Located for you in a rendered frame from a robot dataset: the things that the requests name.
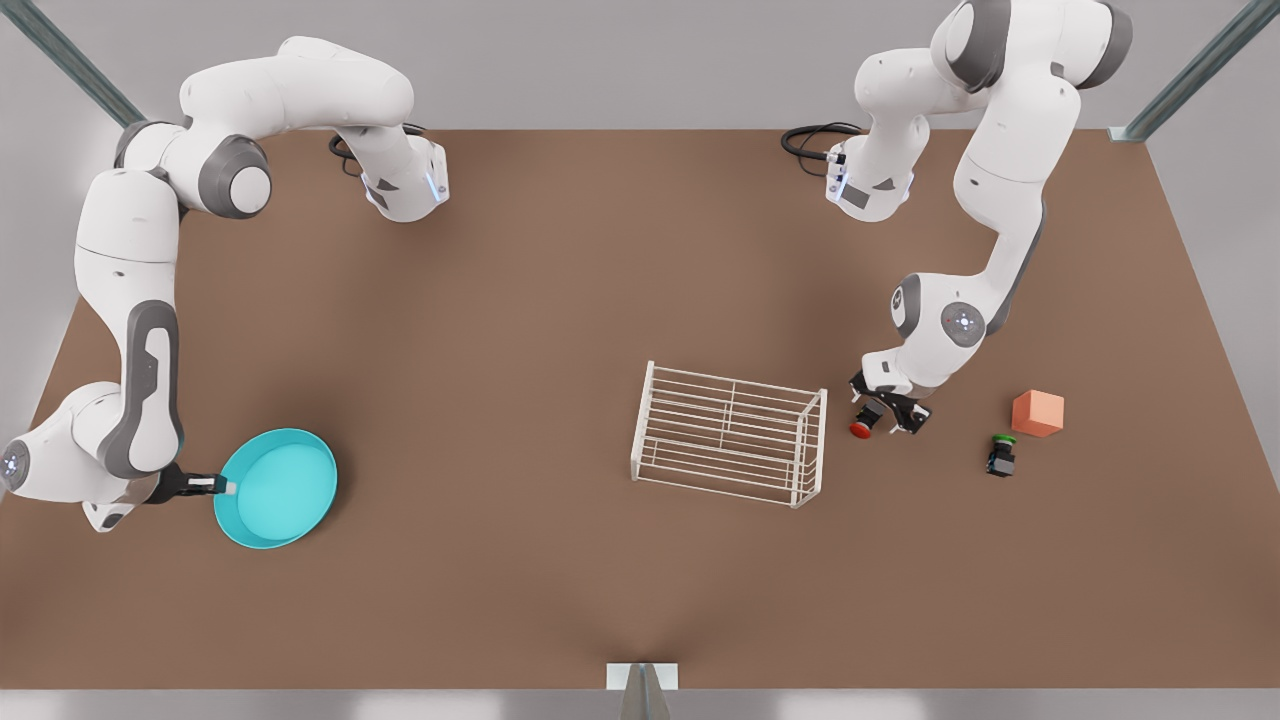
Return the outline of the silver frame post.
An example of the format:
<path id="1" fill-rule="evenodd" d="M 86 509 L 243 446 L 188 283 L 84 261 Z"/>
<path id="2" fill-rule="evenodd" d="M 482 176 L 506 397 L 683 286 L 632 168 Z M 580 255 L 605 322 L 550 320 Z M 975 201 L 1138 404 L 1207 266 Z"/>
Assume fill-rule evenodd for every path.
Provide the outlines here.
<path id="1" fill-rule="evenodd" d="M 0 13 L 120 127 L 146 119 L 145 114 L 35 5 L 35 0 L 0 0 Z"/>
<path id="2" fill-rule="evenodd" d="M 678 689 L 678 665 L 607 664 L 605 688 L 623 692 L 620 720 L 671 720 L 666 691 Z"/>
<path id="3" fill-rule="evenodd" d="M 1279 15 L 1280 0 L 1249 0 L 1129 123 L 1108 127 L 1108 138 L 1147 142 Z"/>

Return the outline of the orange cube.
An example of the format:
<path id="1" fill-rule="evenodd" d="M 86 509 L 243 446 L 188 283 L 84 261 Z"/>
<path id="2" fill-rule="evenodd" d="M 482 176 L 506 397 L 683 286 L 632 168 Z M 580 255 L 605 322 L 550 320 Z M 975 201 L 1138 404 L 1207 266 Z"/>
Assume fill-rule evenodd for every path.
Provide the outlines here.
<path id="1" fill-rule="evenodd" d="M 1029 389 L 1012 401 L 1011 429 L 1016 433 L 1047 437 L 1065 424 L 1065 398 L 1038 389 Z"/>

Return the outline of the teal round plate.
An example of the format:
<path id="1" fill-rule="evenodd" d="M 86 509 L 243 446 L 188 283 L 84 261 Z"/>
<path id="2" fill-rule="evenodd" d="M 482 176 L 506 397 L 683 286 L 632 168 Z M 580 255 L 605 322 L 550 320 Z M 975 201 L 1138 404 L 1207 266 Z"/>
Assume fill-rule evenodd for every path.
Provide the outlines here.
<path id="1" fill-rule="evenodd" d="M 214 497 L 215 519 L 225 537 L 251 550 L 279 548 L 310 533 L 329 512 L 338 489 L 329 446 L 296 428 L 247 441 L 221 474 L 228 492 Z"/>

